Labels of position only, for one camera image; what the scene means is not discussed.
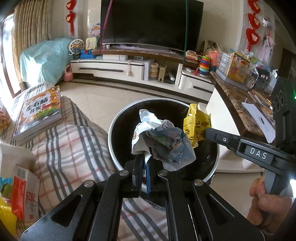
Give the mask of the right hand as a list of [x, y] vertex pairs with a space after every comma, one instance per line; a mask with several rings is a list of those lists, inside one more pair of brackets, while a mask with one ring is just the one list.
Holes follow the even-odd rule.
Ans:
[[294, 202], [292, 190], [286, 196], [267, 194], [262, 176], [254, 180], [249, 190], [252, 204], [247, 219], [255, 226], [261, 226], [263, 233], [271, 235], [277, 231]]

